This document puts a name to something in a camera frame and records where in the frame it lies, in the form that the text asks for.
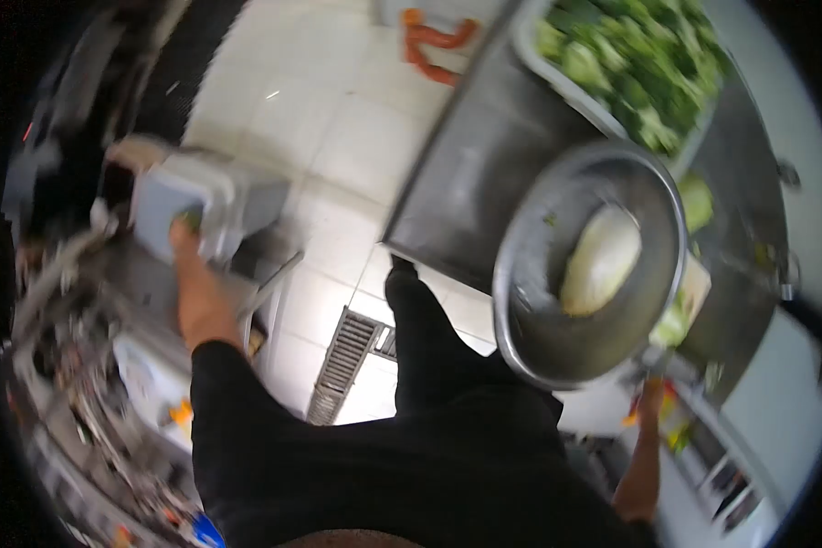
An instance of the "metal bowl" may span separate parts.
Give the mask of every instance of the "metal bowl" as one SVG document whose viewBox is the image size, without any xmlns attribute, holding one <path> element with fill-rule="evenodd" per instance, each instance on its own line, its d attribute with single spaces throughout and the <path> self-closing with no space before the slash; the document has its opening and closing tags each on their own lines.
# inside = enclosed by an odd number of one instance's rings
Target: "metal bowl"
<svg viewBox="0 0 822 548">
<path fill-rule="evenodd" d="M 559 300 L 564 271 L 582 229 L 607 203 L 634 218 L 643 248 L 611 301 L 570 317 Z M 628 142 L 570 151 L 539 175 L 496 259 L 493 315 L 506 362 L 549 390 L 580 389 L 633 367 L 676 296 L 686 248 L 679 192 L 660 160 Z"/>
</svg>

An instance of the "drain grate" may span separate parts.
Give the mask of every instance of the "drain grate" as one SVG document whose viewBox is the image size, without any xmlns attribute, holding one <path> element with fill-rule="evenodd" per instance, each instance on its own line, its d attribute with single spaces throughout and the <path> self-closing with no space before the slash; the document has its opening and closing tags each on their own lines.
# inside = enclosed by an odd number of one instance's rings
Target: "drain grate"
<svg viewBox="0 0 822 548">
<path fill-rule="evenodd" d="M 384 329 L 383 323 L 344 307 L 307 406 L 307 422 L 322 426 L 335 422 L 359 367 Z"/>
</svg>

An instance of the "green vegetables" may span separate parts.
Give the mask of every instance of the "green vegetables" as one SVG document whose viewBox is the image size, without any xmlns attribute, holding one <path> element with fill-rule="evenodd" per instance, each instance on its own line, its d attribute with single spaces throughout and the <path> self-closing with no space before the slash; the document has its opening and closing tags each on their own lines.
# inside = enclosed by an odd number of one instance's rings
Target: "green vegetables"
<svg viewBox="0 0 822 548">
<path fill-rule="evenodd" d="M 685 227 L 689 234 L 709 224 L 712 219 L 712 193 L 706 182 L 695 173 L 687 173 L 676 184 L 685 212 Z"/>
<path fill-rule="evenodd" d="M 697 0 L 559 0 L 537 25 L 537 50 L 667 156 L 730 67 Z"/>
<path fill-rule="evenodd" d="M 676 299 L 661 316 L 658 325 L 648 335 L 648 341 L 663 348 L 675 348 L 682 344 L 690 330 L 690 318 L 685 312 L 684 297 L 680 290 Z"/>
</svg>

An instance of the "blue object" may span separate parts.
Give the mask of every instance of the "blue object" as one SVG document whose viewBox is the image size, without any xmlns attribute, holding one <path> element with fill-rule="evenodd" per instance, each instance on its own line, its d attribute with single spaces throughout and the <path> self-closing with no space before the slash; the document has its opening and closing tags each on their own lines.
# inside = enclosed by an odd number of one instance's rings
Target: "blue object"
<svg viewBox="0 0 822 548">
<path fill-rule="evenodd" d="M 222 540 L 222 535 L 216 530 L 210 518 L 204 514 L 198 514 L 192 522 L 192 527 L 195 532 L 195 540 L 202 545 L 210 548 L 225 548 L 225 541 Z"/>
</svg>

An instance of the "metal rack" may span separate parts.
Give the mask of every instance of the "metal rack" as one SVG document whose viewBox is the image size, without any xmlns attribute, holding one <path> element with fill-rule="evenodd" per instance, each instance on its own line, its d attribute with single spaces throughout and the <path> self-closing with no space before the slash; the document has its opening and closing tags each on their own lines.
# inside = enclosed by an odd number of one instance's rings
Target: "metal rack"
<svg viewBox="0 0 822 548">
<path fill-rule="evenodd" d="M 136 474 L 144 487 L 149 486 L 143 492 L 155 494 L 156 501 L 164 500 L 165 496 L 171 500 L 172 490 L 165 488 L 166 484 L 151 470 L 143 469 L 140 463 L 135 462 L 141 454 L 136 453 L 133 446 L 122 444 L 122 436 L 117 432 L 107 432 L 115 426 L 112 422 L 116 421 L 116 416 L 104 409 L 102 398 L 92 397 L 84 402 L 88 405 L 85 409 L 90 412 L 89 416 L 96 416 L 96 421 L 107 427 L 96 433 L 98 443 L 89 444 L 87 449 L 83 449 L 85 444 L 79 443 L 78 439 L 70 439 L 76 437 L 71 400 L 78 397 L 78 387 L 75 388 L 76 392 L 70 388 L 80 382 L 92 381 L 92 367 L 99 367 L 106 356 L 80 359 L 82 363 L 73 370 L 69 379 L 63 380 L 62 386 L 57 383 L 49 386 L 47 381 L 37 378 L 34 371 L 34 351 L 44 330 L 55 323 L 67 322 L 79 307 L 88 307 L 87 311 L 102 313 L 109 319 L 107 337 L 95 345 L 100 354 L 110 353 L 116 331 L 136 324 L 144 331 L 151 330 L 156 337 L 166 336 L 161 343 L 168 347 L 176 346 L 175 354 L 187 358 L 175 322 L 164 321 L 166 310 L 154 310 L 152 306 L 147 306 L 151 301 L 169 306 L 172 304 L 170 298 L 165 299 L 164 294 L 151 295 L 145 288 L 135 292 L 141 288 L 135 288 L 133 283 L 116 283 L 125 278 L 122 272 L 127 273 L 115 269 L 117 261 L 126 260 L 126 267 L 132 263 L 137 267 L 143 265 L 142 271 L 137 271 L 143 276 L 155 271 L 152 263 L 140 257 L 128 262 L 128 257 L 135 253 L 133 243 L 110 242 L 110 232 L 95 228 L 72 238 L 46 265 L 19 302 L 13 338 L 1 351 L 7 398 L 11 409 L 16 412 L 22 449 L 33 474 L 40 478 L 54 511 L 66 524 L 68 532 L 89 545 L 110 545 L 116 534 L 121 533 L 133 539 L 132 545 L 138 547 L 193 546 L 196 544 L 190 540 L 190 521 L 179 522 L 178 528 L 174 529 L 163 522 L 157 506 L 141 501 L 130 474 Z M 125 252 L 131 249 L 132 255 L 117 251 L 122 249 Z M 238 323 L 245 336 L 249 335 L 253 313 L 268 300 L 271 293 L 280 288 L 281 282 L 302 257 L 303 252 L 296 252 L 264 283 L 230 273 L 218 274 L 228 280 L 232 295 L 239 297 Z M 173 269 L 163 264 L 160 267 L 161 274 L 166 269 L 173 278 Z M 156 279 L 166 278 L 161 275 Z M 162 287 L 155 288 L 155 291 L 171 289 Z M 74 405 L 78 406 L 79 401 L 74 400 Z M 134 415 L 131 409 L 127 413 Z M 64 425 L 62 432 L 50 428 L 50 423 L 55 421 Z M 141 436 L 158 437 L 153 432 L 147 432 L 142 423 L 138 426 L 142 428 Z M 104 438 L 110 441 L 104 444 Z"/>
</svg>

